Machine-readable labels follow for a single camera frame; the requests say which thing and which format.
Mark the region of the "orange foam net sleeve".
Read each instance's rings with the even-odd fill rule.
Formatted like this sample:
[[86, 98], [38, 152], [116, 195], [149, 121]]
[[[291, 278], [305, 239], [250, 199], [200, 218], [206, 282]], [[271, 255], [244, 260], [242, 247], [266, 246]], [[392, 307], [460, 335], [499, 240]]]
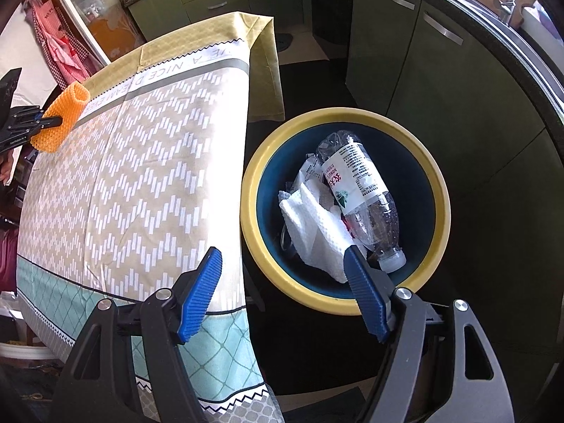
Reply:
[[61, 124], [44, 128], [31, 138], [31, 146], [40, 152], [55, 153], [73, 130], [78, 118], [91, 100], [91, 94], [81, 83], [71, 83], [50, 105], [42, 120], [60, 117]]

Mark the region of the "white paper towel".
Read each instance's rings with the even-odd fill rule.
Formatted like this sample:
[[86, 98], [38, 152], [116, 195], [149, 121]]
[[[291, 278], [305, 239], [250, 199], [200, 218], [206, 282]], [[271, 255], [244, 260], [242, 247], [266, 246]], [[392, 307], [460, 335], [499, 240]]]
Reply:
[[341, 219], [332, 191], [319, 179], [302, 182], [293, 193], [278, 193], [285, 226], [301, 260], [340, 284], [345, 251], [355, 242]]

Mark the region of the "crushed clear plastic bottle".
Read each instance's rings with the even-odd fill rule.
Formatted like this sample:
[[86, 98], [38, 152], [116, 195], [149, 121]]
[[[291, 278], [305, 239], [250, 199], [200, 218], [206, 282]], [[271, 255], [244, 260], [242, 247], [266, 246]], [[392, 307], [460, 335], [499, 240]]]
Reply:
[[360, 139], [346, 130], [333, 132], [317, 146], [317, 157], [353, 237], [382, 271], [402, 268], [406, 257], [399, 245], [398, 211]]

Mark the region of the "silver wrapper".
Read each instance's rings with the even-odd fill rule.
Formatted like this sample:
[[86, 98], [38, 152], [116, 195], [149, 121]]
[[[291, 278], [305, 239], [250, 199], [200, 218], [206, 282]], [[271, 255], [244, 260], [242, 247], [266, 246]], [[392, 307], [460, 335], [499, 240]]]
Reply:
[[310, 179], [316, 179], [318, 182], [323, 182], [324, 179], [322, 166], [316, 154], [307, 155], [307, 159], [298, 171], [296, 182], [297, 185], [301, 185]]

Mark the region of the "green kitchen cabinets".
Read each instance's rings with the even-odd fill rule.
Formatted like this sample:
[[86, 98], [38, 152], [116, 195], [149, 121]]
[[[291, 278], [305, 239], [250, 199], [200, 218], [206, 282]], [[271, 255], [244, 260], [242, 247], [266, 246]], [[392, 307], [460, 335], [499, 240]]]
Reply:
[[486, 275], [563, 273], [563, 128], [486, 46], [423, 0], [318, 0], [348, 35], [357, 106], [396, 121], [438, 163], [448, 255]]

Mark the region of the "red checkered hanging cloth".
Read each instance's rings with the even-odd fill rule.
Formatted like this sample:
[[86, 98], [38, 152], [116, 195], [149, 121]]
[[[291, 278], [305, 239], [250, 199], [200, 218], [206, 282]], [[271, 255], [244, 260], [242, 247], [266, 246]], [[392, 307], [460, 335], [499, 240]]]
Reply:
[[102, 65], [72, 33], [51, 0], [25, 0], [23, 9], [51, 75], [61, 90], [83, 83]]

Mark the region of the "blue bin with yellow rim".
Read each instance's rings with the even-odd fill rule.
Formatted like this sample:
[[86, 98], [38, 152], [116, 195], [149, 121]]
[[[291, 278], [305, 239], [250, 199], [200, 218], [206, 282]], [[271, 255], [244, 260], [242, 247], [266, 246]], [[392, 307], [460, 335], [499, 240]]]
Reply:
[[450, 220], [445, 179], [423, 143], [356, 108], [282, 124], [243, 180], [241, 225], [255, 264], [288, 297], [333, 315], [360, 312], [343, 270], [348, 246], [415, 291], [443, 258]]

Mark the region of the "patterned beige tablecloth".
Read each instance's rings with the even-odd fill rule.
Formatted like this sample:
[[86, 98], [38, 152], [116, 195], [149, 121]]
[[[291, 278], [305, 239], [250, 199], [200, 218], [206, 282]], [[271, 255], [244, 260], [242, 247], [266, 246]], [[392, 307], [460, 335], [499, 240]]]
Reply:
[[156, 38], [86, 82], [91, 101], [31, 169], [17, 245], [25, 321], [66, 360], [94, 305], [171, 287], [223, 256], [181, 349], [210, 422], [279, 422], [250, 337], [240, 239], [247, 124], [284, 106], [270, 16], [230, 12]]

